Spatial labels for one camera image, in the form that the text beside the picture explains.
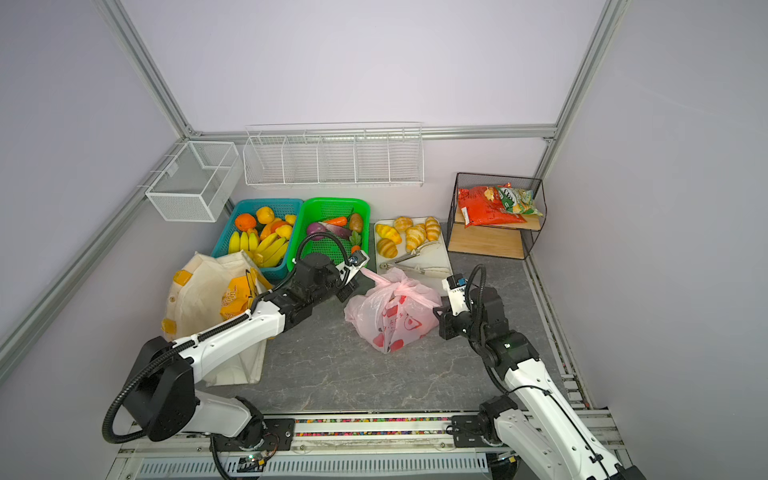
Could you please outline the pink plastic grocery bag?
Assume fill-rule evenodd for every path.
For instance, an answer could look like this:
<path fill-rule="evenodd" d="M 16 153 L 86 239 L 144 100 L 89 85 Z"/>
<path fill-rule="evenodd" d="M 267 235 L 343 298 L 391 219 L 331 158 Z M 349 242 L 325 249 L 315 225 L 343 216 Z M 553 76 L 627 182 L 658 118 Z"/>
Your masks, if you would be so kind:
<path fill-rule="evenodd" d="M 442 305 L 438 292 L 394 268 L 384 275 L 363 268 L 360 275 L 374 282 L 365 295 L 355 295 L 344 317 L 358 335 L 381 353 L 402 349 L 438 325 L 433 309 Z"/>

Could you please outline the yellow snack bag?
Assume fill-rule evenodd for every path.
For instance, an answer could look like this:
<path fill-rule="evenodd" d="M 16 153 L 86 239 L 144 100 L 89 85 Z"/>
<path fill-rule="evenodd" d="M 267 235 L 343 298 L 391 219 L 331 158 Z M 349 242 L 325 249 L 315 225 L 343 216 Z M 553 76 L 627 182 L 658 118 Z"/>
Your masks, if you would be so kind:
<path fill-rule="evenodd" d="M 222 320 L 227 321 L 243 314 L 250 308 L 258 294 L 259 282 L 254 271 L 246 270 L 244 275 L 233 278 L 222 296 L 220 308 Z"/>

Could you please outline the white canvas tote bag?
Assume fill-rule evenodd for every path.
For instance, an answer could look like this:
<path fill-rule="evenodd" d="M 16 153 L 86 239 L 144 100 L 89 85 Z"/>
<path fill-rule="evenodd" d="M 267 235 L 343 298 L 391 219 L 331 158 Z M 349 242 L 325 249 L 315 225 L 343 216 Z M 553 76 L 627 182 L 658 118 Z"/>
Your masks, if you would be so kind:
<path fill-rule="evenodd" d="M 176 340 L 224 322 L 220 316 L 222 296 L 229 282 L 246 270 L 256 273 L 259 293 L 272 286 L 243 252 L 218 258 L 195 254 L 174 274 L 161 322 L 164 337 Z M 264 341 L 250 346 L 208 373 L 203 382 L 208 387 L 256 384 L 262 377 L 265 351 Z"/>

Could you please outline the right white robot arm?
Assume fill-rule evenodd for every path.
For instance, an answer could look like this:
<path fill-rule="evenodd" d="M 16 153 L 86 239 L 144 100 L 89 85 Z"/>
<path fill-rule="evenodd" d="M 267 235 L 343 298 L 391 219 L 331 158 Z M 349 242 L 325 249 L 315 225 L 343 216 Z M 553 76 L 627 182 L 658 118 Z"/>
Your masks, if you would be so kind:
<path fill-rule="evenodd" d="M 497 291 L 486 284 L 486 269 L 468 277 L 447 277 L 447 292 L 433 313 L 445 340 L 467 339 L 499 389 L 473 416 L 453 419 L 449 428 L 459 447 L 504 447 L 540 479 L 641 479 L 588 429 L 554 385 L 538 351 L 513 330 Z"/>

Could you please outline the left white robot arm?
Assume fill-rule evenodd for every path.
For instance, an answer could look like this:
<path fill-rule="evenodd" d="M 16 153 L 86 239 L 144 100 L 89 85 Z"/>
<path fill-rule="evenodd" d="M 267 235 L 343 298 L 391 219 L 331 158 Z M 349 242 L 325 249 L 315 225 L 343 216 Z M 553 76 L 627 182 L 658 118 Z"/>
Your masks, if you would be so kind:
<path fill-rule="evenodd" d="M 322 253 L 299 252 L 280 284 L 258 294 L 230 320 L 175 341 L 147 341 L 107 409 L 103 439 L 110 444 L 142 437 L 159 442 L 190 433 L 227 439 L 241 450 L 260 448 L 267 426 L 251 402 L 208 394 L 196 386 L 244 350 L 297 326 L 315 306 L 332 297 L 347 300 L 357 287 L 356 274 L 370 258 L 363 250 L 339 251 L 340 263 Z"/>

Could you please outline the yellow toy banana bunch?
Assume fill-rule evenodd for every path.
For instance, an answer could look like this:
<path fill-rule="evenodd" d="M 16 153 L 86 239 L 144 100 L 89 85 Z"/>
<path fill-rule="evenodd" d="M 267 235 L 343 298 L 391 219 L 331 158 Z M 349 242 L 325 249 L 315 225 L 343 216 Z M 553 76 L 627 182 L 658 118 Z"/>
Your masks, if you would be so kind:
<path fill-rule="evenodd" d="M 227 254 L 245 252 L 260 268 L 275 268 L 283 263 L 289 249 L 290 238 L 271 233 L 263 240 L 252 232 L 234 232 L 227 244 Z"/>

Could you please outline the yellow toy lemon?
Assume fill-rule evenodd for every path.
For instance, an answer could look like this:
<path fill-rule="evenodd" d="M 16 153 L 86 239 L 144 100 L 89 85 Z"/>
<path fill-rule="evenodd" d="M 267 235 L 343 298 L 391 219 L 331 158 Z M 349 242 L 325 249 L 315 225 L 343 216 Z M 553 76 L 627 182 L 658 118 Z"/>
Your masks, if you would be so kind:
<path fill-rule="evenodd" d="M 293 233 L 293 227 L 289 224 L 279 226 L 275 232 L 282 238 L 289 239 Z"/>

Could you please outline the brown toy potato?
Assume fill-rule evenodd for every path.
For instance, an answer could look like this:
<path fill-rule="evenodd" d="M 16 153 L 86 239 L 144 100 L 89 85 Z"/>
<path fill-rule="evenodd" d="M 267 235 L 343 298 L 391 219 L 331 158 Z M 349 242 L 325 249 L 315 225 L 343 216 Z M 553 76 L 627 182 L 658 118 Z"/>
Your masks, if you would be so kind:
<path fill-rule="evenodd" d="M 363 231 L 362 215 L 357 212 L 353 212 L 348 219 L 348 228 L 353 232 L 361 234 Z"/>

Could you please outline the green plastic basket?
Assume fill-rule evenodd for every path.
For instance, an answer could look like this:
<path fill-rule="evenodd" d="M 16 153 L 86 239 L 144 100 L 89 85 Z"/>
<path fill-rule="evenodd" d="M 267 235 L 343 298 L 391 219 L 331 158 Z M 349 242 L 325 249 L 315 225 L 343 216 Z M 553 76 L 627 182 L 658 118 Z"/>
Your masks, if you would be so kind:
<path fill-rule="evenodd" d="M 359 214 L 362 218 L 360 246 L 361 249 L 370 256 L 371 250 L 369 243 L 371 234 L 369 204 L 363 200 L 354 198 L 316 197 L 305 201 L 299 210 L 297 222 L 293 228 L 291 246 L 289 247 L 286 258 L 288 271 L 290 272 L 294 269 L 294 259 L 296 258 L 301 242 L 308 235 L 307 229 L 311 224 L 325 222 L 339 217 L 348 219 L 352 214 Z M 335 235 L 335 237 L 339 239 L 347 253 L 350 254 L 352 248 L 350 241 L 341 238 L 338 235 Z M 302 250 L 301 257 L 303 258 L 312 252 L 318 252 L 329 256 L 334 261 L 334 264 L 338 264 L 342 261 L 340 249 L 330 239 L 323 238 L 310 241 Z"/>

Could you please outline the metal bread tongs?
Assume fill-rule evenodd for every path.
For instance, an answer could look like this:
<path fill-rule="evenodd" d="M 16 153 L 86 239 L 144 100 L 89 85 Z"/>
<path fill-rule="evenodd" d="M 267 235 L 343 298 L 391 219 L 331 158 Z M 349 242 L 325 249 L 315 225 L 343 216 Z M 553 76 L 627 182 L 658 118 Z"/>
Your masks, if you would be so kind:
<path fill-rule="evenodd" d="M 435 251 L 442 251 L 444 245 L 441 241 L 428 241 L 414 250 L 379 264 L 382 270 L 398 268 L 402 271 L 409 271 L 431 278 L 445 278 L 452 274 L 450 265 L 443 266 L 433 260 L 431 254 Z"/>

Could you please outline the striped toy bread roll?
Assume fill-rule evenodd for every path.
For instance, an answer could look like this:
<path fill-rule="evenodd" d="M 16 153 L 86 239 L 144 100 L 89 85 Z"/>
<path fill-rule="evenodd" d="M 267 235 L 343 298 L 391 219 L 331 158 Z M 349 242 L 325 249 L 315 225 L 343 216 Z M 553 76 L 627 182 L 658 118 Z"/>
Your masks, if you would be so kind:
<path fill-rule="evenodd" d="M 376 245 L 377 253 L 385 259 L 393 259 L 398 256 L 397 244 L 389 238 L 381 238 Z"/>

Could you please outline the teal plastic basket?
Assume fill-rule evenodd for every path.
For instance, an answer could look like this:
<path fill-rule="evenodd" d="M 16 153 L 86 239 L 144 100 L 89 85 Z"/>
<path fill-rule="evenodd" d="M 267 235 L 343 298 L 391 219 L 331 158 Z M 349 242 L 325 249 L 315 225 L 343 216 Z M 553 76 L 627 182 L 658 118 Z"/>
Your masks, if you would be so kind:
<path fill-rule="evenodd" d="M 222 231 L 216 246 L 214 247 L 211 256 L 218 258 L 225 256 L 229 253 L 230 239 L 234 233 L 240 234 L 240 230 L 235 226 L 236 218 L 241 214 L 251 214 L 256 217 L 256 212 L 261 207 L 270 207 L 277 217 L 283 218 L 285 214 L 300 213 L 303 201 L 300 199 L 292 198 L 267 198 L 267 199 L 247 199 L 242 200 L 236 204 L 233 214 L 228 220 L 224 230 Z M 294 234 L 287 243 L 288 248 L 286 250 L 286 256 L 274 267 L 263 268 L 262 274 L 272 284 L 282 281 L 290 272 L 292 266 L 292 258 L 294 253 L 293 247 L 297 247 L 299 244 L 298 235 Z"/>

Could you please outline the white bread tray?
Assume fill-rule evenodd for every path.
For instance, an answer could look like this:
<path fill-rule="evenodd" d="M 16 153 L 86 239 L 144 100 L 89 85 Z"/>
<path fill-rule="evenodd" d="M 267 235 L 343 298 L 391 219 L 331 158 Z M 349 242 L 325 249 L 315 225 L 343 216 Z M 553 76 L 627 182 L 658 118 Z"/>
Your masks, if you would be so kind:
<path fill-rule="evenodd" d="M 379 221 L 377 223 L 393 226 L 393 222 L 394 222 L 395 219 L 393 219 L 393 220 L 383 220 L 383 221 Z M 412 218 L 412 219 L 414 221 L 414 225 L 415 224 L 423 223 L 426 226 L 426 231 L 427 231 L 427 240 L 426 240 L 426 242 L 439 240 L 439 241 L 441 241 L 443 243 L 444 249 L 442 251 L 435 251 L 435 252 L 433 252 L 431 254 L 432 259 L 436 260 L 438 264 L 442 264 L 443 266 L 450 265 L 450 267 L 451 267 L 451 263 L 450 263 L 448 252 L 447 252 L 447 247 L 445 245 L 445 241 L 444 241 L 444 237 L 443 237 L 443 233 L 442 233 L 442 228 L 440 227 L 439 222 L 437 221 L 437 219 L 434 218 L 434 217 L 431 217 L 431 216 L 420 217 L 420 218 Z M 402 243 L 397 245 L 397 248 L 398 248 L 398 256 L 397 257 L 407 253 L 406 252 L 405 232 L 400 232 L 400 233 L 401 233 L 401 237 L 402 237 Z M 384 274 L 384 273 L 388 272 L 389 270 L 382 270 L 382 269 L 380 269 L 379 268 L 379 264 L 387 262 L 387 261 L 392 260 L 392 259 L 385 259 L 385 258 L 383 258 L 383 257 L 378 255 L 377 249 L 376 249 L 376 245 L 377 245 L 377 242 L 380 239 L 381 238 L 375 232 L 375 234 L 374 234 L 374 242 L 375 242 L 375 250 L 374 250 L 374 252 L 375 252 L 375 256 L 376 256 L 375 268 L 376 268 L 376 271 L 379 274 Z M 405 275 L 407 275 L 409 278 L 414 279 L 414 280 L 422 283 L 423 285 L 425 285 L 425 286 L 427 286 L 427 287 L 437 291 L 440 295 L 446 295 L 446 290 L 445 290 L 445 287 L 443 286 L 443 281 L 446 280 L 449 276 L 445 277 L 445 278 L 431 278 L 431 277 L 426 277 L 426 276 L 419 275 L 419 274 L 416 274 L 416 273 L 411 273 L 409 271 L 402 271 L 402 272 Z"/>

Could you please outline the yellow-orange toy citrus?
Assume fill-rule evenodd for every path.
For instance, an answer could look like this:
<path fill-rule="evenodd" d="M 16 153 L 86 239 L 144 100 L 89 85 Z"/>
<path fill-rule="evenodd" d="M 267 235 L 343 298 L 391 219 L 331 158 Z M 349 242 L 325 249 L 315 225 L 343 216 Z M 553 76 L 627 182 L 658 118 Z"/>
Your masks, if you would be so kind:
<path fill-rule="evenodd" d="M 256 212 L 256 219 L 261 225 L 269 225 L 275 220 L 275 213 L 268 206 L 261 207 Z"/>

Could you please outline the striped toy bread loaf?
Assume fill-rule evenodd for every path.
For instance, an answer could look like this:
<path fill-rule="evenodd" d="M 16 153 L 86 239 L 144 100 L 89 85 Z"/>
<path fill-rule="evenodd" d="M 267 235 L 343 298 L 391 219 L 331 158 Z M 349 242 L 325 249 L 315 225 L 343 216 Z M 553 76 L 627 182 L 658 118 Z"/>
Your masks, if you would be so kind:
<path fill-rule="evenodd" d="M 402 243 L 401 233 L 391 225 L 377 223 L 375 225 L 375 232 L 381 239 L 388 239 L 395 245 Z"/>

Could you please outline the orange toy tangerine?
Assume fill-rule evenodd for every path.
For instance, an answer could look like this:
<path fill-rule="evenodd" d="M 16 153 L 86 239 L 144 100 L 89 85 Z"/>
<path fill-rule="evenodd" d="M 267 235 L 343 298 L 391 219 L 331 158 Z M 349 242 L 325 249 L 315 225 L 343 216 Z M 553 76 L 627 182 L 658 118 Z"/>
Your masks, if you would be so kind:
<path fill-rule="evenodd" d="M 238 215 L 234 220 L 234 226 L 237 230 L 240 232 L 249 232 L 251 230 L 256 230 L 258 227 L 258 222 L 256 218 L 248 213 L 240 214 Z"/>

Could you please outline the toy bread bun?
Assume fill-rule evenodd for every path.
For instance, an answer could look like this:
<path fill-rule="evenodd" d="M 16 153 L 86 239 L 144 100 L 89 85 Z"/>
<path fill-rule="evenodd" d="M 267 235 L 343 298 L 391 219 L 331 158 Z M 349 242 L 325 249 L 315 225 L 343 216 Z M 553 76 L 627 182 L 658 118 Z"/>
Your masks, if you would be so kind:
<path fill-rule="evenodd" d="M 398 232 L 405 232 L 408 228 L 412 227 L 413 225 L 414 225 L 413 219 L 405 216 L 397 217 L 393 222 L 393 227 Z"/>

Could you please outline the toy croissant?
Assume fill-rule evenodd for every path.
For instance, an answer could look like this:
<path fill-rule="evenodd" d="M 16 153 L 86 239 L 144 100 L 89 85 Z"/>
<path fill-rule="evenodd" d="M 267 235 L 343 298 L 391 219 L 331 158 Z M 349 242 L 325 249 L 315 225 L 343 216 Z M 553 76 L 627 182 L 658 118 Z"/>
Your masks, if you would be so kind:
<path fill-rule="evenodd" d="M 426 226 L 415 224 L 405 230 L 406 252 L 411 253 L 421 247 L 427 240 Z"/>

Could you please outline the red chip bag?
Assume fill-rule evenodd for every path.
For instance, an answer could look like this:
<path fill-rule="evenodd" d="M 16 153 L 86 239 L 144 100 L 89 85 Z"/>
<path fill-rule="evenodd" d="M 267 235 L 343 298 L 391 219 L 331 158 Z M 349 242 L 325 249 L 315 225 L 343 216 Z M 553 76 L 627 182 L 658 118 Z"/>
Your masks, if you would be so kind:
<path fill-rule="evenodd" d="M 459 189 L 457 199 L 458 210 L 466 227 L 525 222 L 522 215 L 509 214 L 504 210 L 495 187 L 477 186 Z"/>

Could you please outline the green snack bag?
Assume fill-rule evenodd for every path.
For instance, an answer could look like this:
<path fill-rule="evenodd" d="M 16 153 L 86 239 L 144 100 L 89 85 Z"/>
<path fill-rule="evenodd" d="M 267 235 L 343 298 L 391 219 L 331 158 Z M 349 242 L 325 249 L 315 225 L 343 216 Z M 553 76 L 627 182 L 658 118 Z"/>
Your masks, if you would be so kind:
<path fill-rule="evenodd" d="M 532 190 L 512 187 L 510 184 L 497 186 L 495 190 L 504 210 L 509 214 L 542 216 L 536 207 Z"/>

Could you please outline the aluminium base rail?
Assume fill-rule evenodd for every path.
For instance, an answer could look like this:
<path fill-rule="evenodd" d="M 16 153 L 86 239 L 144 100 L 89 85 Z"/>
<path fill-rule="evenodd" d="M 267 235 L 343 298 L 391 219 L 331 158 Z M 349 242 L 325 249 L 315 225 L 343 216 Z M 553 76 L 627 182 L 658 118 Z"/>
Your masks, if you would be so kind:
<path fill-rule="evenodd" d="M 571 422 L 565 421 L 566 434 L 576 423 L 578 415 L 588 427 L 589 433 L 582 429 L 581 435 L 572 433 L 572 443 L 567 443 L 566 450 L 589 448 L 600 444 L 606 450 L 614 452 L 622 462 L 629 454 L 619 433 L 613 416 L 607 410 L 578 410 L 571 416 Z M 513 453 L 522 453 L 512 443 L 502 443 L 504 439 L 513 440 L 514 445 L 523 441 L 538 442 L 539 447 L 532 447 L 542 455 L 557 453 L 554 440 L 547 435 L 541 422 L 529 412 L 508 410 L 493 415 L 475 412 L 432 412 L 432 413 L 391 413 L 375 414 L 306 414 L 293 416 L 267 416 L 266 434 L 261 444 L 254 448 L 235 445 L 234 440 L 214 440 L 216 450 L 224 458 L 240 456 L 267 457 L 275 454 L 310 455 L 310 454 L 362 454 L 364 452 L 427 452 L 443 453 L 459 449 L 474 451 L 508 449 Z M 180 434 L 162 443 L 153 443 L 146 439 L 135 440 L 119 447 L 117 458 L 139 456 L 191 456 L 201 457 L 210 454 L 210 440 L 202 434 Z"/>

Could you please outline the white mesh wall basket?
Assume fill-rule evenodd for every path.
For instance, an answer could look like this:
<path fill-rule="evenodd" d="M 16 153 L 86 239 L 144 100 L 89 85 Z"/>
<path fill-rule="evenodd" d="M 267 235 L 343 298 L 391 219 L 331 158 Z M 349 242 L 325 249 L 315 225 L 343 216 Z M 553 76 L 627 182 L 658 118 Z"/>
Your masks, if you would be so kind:
<path fill-rule="evenodd" d="M 243 175 L 233 142 L 186 141 L 149 184 L 146 197 L 168 222 L 213 223 Z"/>

